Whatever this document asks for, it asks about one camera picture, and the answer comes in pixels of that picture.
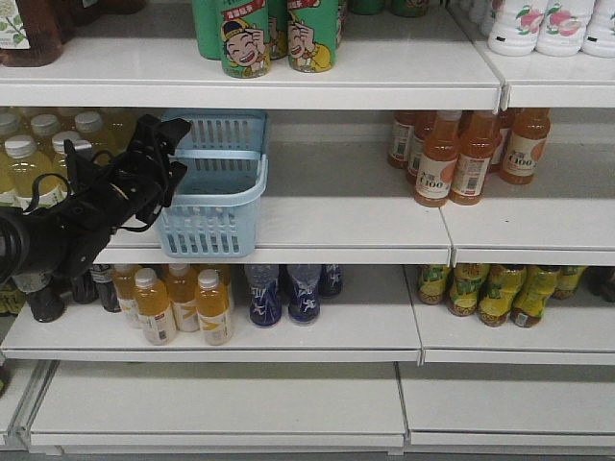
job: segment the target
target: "plastic basket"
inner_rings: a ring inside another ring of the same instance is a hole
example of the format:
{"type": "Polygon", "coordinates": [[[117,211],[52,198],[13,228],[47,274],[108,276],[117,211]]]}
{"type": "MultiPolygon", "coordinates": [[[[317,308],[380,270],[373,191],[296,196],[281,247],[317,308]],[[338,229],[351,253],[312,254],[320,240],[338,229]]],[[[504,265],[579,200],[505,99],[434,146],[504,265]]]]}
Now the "plastic basket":
{"type": "Polygon", "coordinates": [[[174,257],[247,255],[267,183],[266,112],[172,109],[162,119],[174,118],[192,129],[175,154],[187,173],[157,220],[162,249],[174,257]]]}

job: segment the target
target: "white bottle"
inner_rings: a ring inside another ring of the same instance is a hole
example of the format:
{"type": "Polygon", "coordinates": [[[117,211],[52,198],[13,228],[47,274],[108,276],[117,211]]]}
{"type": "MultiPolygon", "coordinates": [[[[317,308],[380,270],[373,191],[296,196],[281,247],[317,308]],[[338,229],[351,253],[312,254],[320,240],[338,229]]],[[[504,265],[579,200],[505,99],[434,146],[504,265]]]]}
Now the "white bottle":
{"type": "Polygon", "coordinates": [[[536,51],[558,57],[578,53],[594,3],[595,0],[549,0],[536,51]]]}
{"type": "Polygon", "coordinates": [[[583,53],[615,58],[615,0],[597,0],[581,46],[583,53]]]}
{"type": "Polygon", "coordinates": [[[548,0],[506,0],[496,16],[487,44],[505,56],[524,56],[538,41],[548,0]]]}

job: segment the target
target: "green can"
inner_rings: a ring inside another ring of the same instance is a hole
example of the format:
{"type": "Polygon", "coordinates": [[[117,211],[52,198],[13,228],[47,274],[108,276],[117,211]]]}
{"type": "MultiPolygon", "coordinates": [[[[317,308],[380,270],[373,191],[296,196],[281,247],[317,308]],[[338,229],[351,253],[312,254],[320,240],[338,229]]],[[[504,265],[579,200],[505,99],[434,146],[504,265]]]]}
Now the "green can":
{"type": "Polygon", "coordinates": [[[265,75],[271,66],[265,0],[215,0],[222,69],[238,79],[265,75]]]}
{"type": "Polygon", "coordinates": [[[325,72],[335,64],[337,7],[333,0],[288,0],[288,61],[300,72],[325,72]]]}

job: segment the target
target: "juice bottle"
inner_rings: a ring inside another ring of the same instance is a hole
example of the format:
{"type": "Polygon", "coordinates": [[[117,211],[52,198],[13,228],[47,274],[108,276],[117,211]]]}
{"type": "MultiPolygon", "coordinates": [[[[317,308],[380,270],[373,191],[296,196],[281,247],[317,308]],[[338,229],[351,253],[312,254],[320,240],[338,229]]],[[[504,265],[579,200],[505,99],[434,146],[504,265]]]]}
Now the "juice bottle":
{"type": "Polygon", "coordinates": [[[135,300],[135,274],[141,269],[138,264],[115,264],[111,278],[119,307],[129,325],[133,328],[141,328],[138,320],[138,306],[135,300]]]}
{"type": "Polygon", "coordinates": [[[196,271],[189,264],[169,264],[166,277],[166,290],[171,299],[175,323],[181,331],[196,331],[199,329],[199,318],[196,315],[196,271]]]}
{"type": "Polygon", "coordinates": [[[177,327],[171,302],[154,269],[147,267],[136,272],[135,301],[141,329],[150,343],[159,346],[175,338],[177,327]]]}
{"type": "Polygon", "coordinates": [[[515,118],[500,178],[511,184],[529,184],[534,178],[551,129],[549,109],[524,109],[515,118]]]}
{"type": "Polygon", "coordinates": [[[227,287],[213,269],[201,271],[196,289],[196,308],[199,325],[205,340],[219,346],[233,336],[233,319],[229,310],[227,287]]]}
{"type": "Polygon", "coordinates": [[[410,149],[407,156],[406,179],[408,182],[416,183],[416,175],[419,174],[421,157],[425,150],[425,139],[433,130],[435,123],[435,110],[421,110],[416,115],[414,134],[410,141],[410,149]]]}
{"type": "Polygon", "coordinates": [[[449,197],[460,205],[474,205],[482,197],[484,178],[496,149],[498,119],[490,110],[475,110],[459,140],[459,158],[449,197]]]}
{"type": "Polygon", "coordinates": [[[414,184],[414,200],[423,206],[443,206],[448,200],[459,155],[457,126],[461,110],[439,110],[414,184]]]}

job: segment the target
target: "shelf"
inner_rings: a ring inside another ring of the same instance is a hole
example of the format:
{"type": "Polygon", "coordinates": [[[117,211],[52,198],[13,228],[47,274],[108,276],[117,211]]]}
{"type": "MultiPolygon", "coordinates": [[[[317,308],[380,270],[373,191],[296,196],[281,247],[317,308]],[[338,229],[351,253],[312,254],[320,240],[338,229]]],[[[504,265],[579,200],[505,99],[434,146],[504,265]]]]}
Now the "shelf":
{"type": "Polygon", "coordinates": [[[615,304],[584,287],[568,300],[550,299],[533,328],[490,328],[474,315],[456,317],[445,303],[422,303],[416,268],[406,273],[426,363],[615,365],[615,304]]]}
{"type": "Polygon", "coordinates": [[[70,305],[55,322],[39,324],[28,308],[2,344],[6,357],[146,362],[393,362],[418,361],[420,341],[399,266],[344,266],[344,289],[323,300],[318,320],[282,319],[258,328],[248,318],[247,288],[234,278],[234,336],[209,346],[197,332],[180,332],[152,346],[121,314],[98,303],[70,305]]]}
{"type": "Polygon", "coordinates": [[[387,451],[405,432],[390,363],[62,362],[30,438],[36,452],[387,451]]]}
{"type": "Polygon", "coordinates": [[[615,265],[612,145],[547,144],[531,184],[488,177],[474,206],[441,208],[453,262],[615,265]]]}
{"type": "Polygon", "coordinates": [[[569,58],[537,51],[522,57],[494,53],[479,28],[457,6],[450,7],[457,24],[474,43],[504,85],[506,108],[614,108],[613,60],[579,52],[569,58]]]}
{"type": "MultiPolygon", "coordinates": [[[[271,143],[257,248],[226,262],[448,262],[451,241],[439,211],[414,202],[404,172],[386,163],[386,149],[374,142],[271,143]]],[[[98,260],[177,262],[160,249],[155,230],[120,232],[98,260]]]]}
{"type": "Polygon", "coordinates": [[[409,445],[615,454],[615,369],[400,364],[409,445]]]}
{"type": "Polygon", "coordinates": [[[494,109],[500,83],[444,8],[420,20],[350,15],[335,67],[286,60],[252,80],[201,58],[189,3],[152,2],[78,29],[40,68],[3,68],[2,106],[253,109],[494,109]],[[450,67],[455,62],[455,70],[450,67]]]}

